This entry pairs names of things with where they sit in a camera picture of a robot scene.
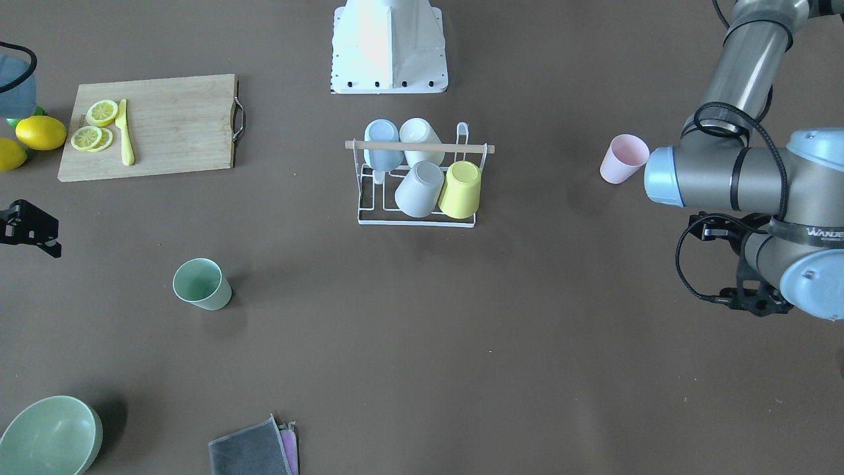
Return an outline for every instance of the blue joint cap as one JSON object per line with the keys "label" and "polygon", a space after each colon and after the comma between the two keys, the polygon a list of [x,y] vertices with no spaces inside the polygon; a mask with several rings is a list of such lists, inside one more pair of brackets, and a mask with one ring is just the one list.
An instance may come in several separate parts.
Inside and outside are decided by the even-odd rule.
{"label": "blue joint cap", "polygon": [[786,148],[808,161],[844,172],[844,128],[798,130]]}
{"label": "blue joint cap", "polygon": [[651,153],[645,165],[645,192],[655,203],[684,207],[674,168],[673,147],[663,147]]}
{"label": "blue joint cap", "polygon": [[820,319],[844,319],[844,249],[827,249],[788,266],[780,279],[782,296]]}

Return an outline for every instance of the yellow cup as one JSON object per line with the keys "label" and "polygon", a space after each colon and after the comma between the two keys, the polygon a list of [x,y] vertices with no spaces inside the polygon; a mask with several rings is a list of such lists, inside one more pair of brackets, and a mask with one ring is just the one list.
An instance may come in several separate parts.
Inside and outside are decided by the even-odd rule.
{"label": "yellow cup", "polygon": [[480,169],[471,161],[455,161],[446,172],[446,182],[437,202],[440,210],[454,219],[470,217],[480,205]]}

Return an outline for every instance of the black bracket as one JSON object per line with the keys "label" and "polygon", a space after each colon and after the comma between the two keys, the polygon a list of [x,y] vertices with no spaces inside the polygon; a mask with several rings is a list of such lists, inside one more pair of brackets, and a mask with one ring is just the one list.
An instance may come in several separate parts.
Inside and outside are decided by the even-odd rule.
{"label": "black bracket", "polygon": [[62,257],[58,238],[58,219],[25,199],[15,200],[7,210],[0,210],[0,243],[38,246],[54,258]]}
{"label": "black bracket", "polygon": [[[701,215],[692,215],[689,224],[697,222]],[[749,227],[758,229],[771,220],[769,215],[754,213],[747,215],[741,221]],[[736,269],[736,287],[724,287],[718,293],[715,303],[726,305],[733,310],[745,310],[757,317],[770,314],[787,314],[794,308],[770,282],[766,281],[753,267],[750,267],[744,256],[744,241],[750,235],[743,227],[718,217],[707,217],[705,222],[695,227],[693,234],[701,241],[724,239],[730,243],[738,257]]]}

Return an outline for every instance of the pink cup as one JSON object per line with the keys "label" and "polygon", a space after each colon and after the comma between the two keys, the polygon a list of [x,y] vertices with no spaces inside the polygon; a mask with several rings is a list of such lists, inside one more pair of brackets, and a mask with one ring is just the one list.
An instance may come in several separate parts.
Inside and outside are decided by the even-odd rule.
{"label": "pink cup", "polygon": [[642,165],[647,163],[651,151],[644,140],[630,134],[621,134],[609,143],[603,156],[601,177],[609,183],[624,182]]}

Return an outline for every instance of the knife handle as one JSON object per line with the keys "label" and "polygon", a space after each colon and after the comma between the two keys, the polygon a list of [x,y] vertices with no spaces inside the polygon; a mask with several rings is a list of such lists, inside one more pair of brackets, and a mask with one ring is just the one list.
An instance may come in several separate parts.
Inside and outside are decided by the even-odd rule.
{"label": "knife handle", "polygon": [[123,159],[123,165],[128,167],[135,163],[135,152],[132,150],[132,141],[129,139],[129,127],[121,128],[120,132],[120,157]]}

